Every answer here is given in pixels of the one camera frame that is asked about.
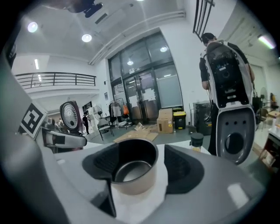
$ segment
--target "glass door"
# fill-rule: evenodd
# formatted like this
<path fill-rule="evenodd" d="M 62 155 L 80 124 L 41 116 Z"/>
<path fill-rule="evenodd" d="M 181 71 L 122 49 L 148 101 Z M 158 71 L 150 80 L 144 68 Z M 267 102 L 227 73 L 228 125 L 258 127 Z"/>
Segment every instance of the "glass door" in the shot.
<path fill-rule="evenodd" d="M 128 107 L 132 113 L 132 119 L 137 124 L 137 121 L 142 120 L 142 113 L 140 111 L 139 97 L 136 89 L 136 79 L 134 77 L 125 80 L 126 96 L 129 102 Z"/>
<path fill-rule="evenodd" d="M 151 72 L 125 80 L 127 99 L 134 123 L 147 124 L 158 118 L 159 97 Z"/>
<path fill-rule="evenodd" d="M 139 80 L 139 92 L 141 95 L 141 104 L 145 112 L 146 121 L 156 121 L 158 118 L 158 97 L 156 93 L 155 81 L 152 74 L 138 75 Z"/>

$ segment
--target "man's arm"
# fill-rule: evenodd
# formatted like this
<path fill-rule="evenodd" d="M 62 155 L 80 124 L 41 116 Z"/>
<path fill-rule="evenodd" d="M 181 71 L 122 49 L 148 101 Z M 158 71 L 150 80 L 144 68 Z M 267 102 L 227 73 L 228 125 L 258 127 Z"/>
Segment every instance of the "man's arm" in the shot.
<path fill-rule="evenodd" d="M 249 72 L 250 76 L 251 76 L 251 81 L 253 82 L 255 80 L 255 74 L 253 69 L 251 68 L 250 64 L 245 64 L 247 71 Z"/>
<path fill-rule="evenodd" d="M 200 58 L 199 69 L 200 69 L 202 87 L 203 89 L 208 90 L 209 89 L 208 73 L 207 73 L 207 68 L 205 66 L 205 60 L 203 58 Z"/>

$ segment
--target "chair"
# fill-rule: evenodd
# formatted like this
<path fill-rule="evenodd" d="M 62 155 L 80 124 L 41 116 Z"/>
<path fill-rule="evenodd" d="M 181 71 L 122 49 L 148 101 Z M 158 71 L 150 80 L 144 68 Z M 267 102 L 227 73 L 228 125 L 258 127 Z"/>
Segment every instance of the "chair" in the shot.
<path fill-rule="evenodd" d="M 98 127 L 98 131 L 99 131 L 99 133 L 100 133 L 100 136 L 101 136 L 101 138 L 102 138 L 102 141 L 103 141 L 103 136 L 102 136 L 102 134 L 101 134 L 101 131 L 110 129 L 111 134 L 114 136 L 114 133 L 113 133 L 113 131 L 112 131 L 112 129 L 111 129 L 111 126 L 109 125 L 109 122 L 108 122 L 107 120 L 105 120 L 104 118 L 101 118 L 101 119 L 99 120 L 97 127 Z"/>
<path fill-rule="evenodd" d="M 267 111 L 267 109 L 264 109 L 264 108 L 261 108 L 259 110 L 260 110 L 259 111 L 259 114 L 260 114 L 259 122 L 262 121 L 262 130 L 263 130 L 263 127 L 266 125 L 266 118 L 268 116 L 268 111 Z"/>

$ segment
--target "cardboard sheet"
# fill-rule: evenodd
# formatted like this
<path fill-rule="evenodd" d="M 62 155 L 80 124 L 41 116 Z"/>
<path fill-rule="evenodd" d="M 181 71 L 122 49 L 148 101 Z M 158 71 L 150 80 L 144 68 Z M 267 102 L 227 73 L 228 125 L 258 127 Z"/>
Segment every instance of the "cardboard sheet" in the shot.
<path fill-rule="evenodd" d="M 114 142 L 120 142 L 125 139 L 131 138 L 145 138 L 150 141 L 153 141 L 158 136 L 158 133 L 150 133 L 149 131 L 142 130 L 142 131 L 129 131 L 128 133 L 122 135 L 121 137 L 114 140 Z"/>

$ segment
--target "balcony railing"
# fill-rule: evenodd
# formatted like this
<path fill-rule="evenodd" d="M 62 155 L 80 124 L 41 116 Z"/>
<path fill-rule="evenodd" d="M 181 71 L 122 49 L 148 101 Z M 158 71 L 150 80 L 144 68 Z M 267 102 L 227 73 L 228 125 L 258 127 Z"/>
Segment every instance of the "balcony railing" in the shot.
<path fill-rule="evenodd" d="M 96 78 L 91 75 L 65 72 L 25 73 L 15 77 L 24 89 L 61 85 L 95 86 Z"/>
<path fill-rule="evenodd" d="M 193 25 L 192 32 L 198 36 L 200 41 L 202 41 L 201 37 L 207 26 L 212 7 L 215 7 L 215 3 L 213 2 L 213 0 L 196 0 L 196 15 L 194 18 L 194 25 Z"/>

